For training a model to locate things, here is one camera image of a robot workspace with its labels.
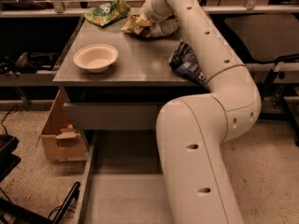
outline drawer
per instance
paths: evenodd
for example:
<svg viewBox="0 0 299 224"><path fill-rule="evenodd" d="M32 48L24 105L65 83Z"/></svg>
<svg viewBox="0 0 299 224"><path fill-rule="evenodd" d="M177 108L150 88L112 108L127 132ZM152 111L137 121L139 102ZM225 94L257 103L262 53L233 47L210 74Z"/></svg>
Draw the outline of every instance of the drawer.
<svg viewBox="0 0 299 224"><path fill-rule="evenodd" d="M155 129L157 105L65 103L67 116L83 130Z"/></svg>

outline cardboard box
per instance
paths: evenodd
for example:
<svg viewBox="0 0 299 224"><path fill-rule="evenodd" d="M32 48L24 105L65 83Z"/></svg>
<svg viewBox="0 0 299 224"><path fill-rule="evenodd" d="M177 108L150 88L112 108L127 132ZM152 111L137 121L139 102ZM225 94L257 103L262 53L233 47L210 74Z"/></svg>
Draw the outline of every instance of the cardboard box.
<svg viewBox="0 0 299 224"><path fill-rule="evenodd" d="M69 125L69 120L64 112L64 98L58 92L41 133L41 141L47 160L87 160L88 148L79 131L67 129Z"/></svg>

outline white bowl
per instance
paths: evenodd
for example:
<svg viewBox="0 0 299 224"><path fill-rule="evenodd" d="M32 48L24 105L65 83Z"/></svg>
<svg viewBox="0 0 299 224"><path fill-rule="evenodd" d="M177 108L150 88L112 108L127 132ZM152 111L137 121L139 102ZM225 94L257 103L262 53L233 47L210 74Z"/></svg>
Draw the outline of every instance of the white bowl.
<svg viewBox="0 0 299 224"><path fill-rule="evenodd" d="M74 63L82 69L99 73L106 71L118 55L118 51L110 45L95 44L78 50L74 56Z"/></svg>

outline floor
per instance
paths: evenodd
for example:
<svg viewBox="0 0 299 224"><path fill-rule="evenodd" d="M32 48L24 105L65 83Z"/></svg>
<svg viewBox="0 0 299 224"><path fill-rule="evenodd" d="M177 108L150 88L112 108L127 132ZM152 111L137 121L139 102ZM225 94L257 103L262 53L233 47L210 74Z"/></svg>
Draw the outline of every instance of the floor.
<svg viewBox="0 0 299 224"><path fill-rule="evenodd" d="M0 119L12 106L0 105ZM49 109L49 103L32 105L26 111L20 105L7 116L7 132L20 140L14 153L21 157L21 163L0 184L12 202L44 217L81 180L85 164L45 159L38 137ZM151 158L156 147L148 142L147 148L138 149L139 139L131 142L123 133L117 139L107 133L101 137L99 143L113 145L99 148L92 186L92 193L99 198L91 197L85 223L172 224L163 175L154 171L157 161ZM130 148L112 152L121 144L118 140L129 143ZM249 132L221 146L245 223L298 223L299 148L294 142L288 122L258 120ZM73 223L73 216L67 212L63 223Z"/></svg>

